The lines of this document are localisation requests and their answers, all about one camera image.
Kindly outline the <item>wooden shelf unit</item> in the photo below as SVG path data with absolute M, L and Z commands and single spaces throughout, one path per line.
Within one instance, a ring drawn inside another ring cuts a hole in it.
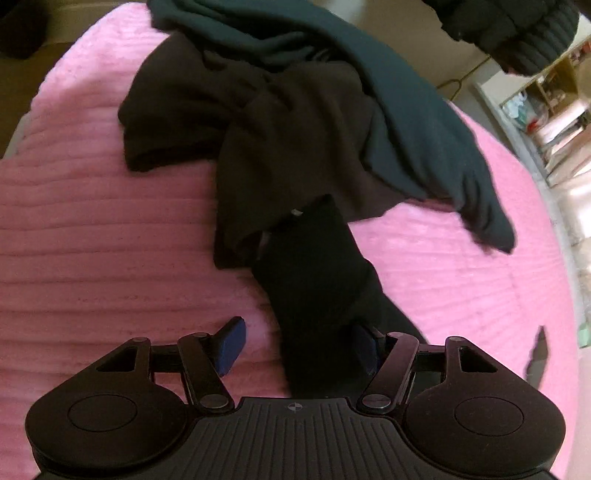
M 531 141 L 554 187 L 590 171 L 590 40 L 585 39 L 501 104 Z

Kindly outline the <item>dark teal garment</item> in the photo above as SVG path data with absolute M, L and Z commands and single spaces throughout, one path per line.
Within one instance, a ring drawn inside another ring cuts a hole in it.
M 153 27 L 180 30 L 266 67 L 334 54 L 378 105 L 370 169 L 406 196 L 450 202 L 475 236 L 511 253 L 514 228 L 472 130 L 394 50 L 308 1 L 150 1 Z

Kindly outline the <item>pink fleece bed blanket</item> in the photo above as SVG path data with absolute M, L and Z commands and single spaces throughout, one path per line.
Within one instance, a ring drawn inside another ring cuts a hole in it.
M 15 155 L 1 163 L 1 475 L 37 473 L 30 406 L 133 337 L 172 343 L 245 318 L 247 342 L 225 378 L 235 397 L 282 396 L 277 327 L 246 270 L 212 262 L 214 163 L 130 173 L 118 108 L 163 41 L 148 9 L 127 3 L 95 23 L 41 84 Z M 577 319 L 564 257 L 526 167 L 469 122 L 517 233 L 483 250 L 460 217 L 404 203 L 352 225 L 384 290 L 434 344 L 463 336 L 524 375 L 539 335 L 540 384 L 562 411 L 564 477 L 579 404 Z

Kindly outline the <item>dark brown-black garment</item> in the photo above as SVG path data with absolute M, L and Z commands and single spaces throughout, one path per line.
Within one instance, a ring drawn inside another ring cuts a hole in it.
M 214 262 L 243 268 L 273 221 L 331 195 L 348 221 L 375 218 L 403 195 L 370 169 L 376 102 L 342 62 L 266 70 L 164 40 L 119 107 L 134 172 L 214 160 Z

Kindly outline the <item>black garment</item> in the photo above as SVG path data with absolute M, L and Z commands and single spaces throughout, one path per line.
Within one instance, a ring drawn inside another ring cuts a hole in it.
M 425 339 L 384 293 L 332 196 L 284 215 L 263 238 L 252 273 L 279 324 L 294 397 L 356 397 L 388 355 L 388 333 Z

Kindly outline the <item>black puffer jacket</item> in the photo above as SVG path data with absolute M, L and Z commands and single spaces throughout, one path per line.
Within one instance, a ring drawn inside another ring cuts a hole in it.
M 567 0 L 440 0 L 426 3 L 455 41 L 476 46 L 506 73 L 531 77 L 559 59 L 578 31 Z

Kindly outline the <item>small black phone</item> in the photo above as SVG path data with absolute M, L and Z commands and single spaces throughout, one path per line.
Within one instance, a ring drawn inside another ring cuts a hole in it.
M 538 330 L 536 342 L 531 351 L 526 369 L 526 380 L 536 389 L 539 389 L 541 386 L 548 357 L 549 347 L 546 338 L 546 329 L 541 326 Z

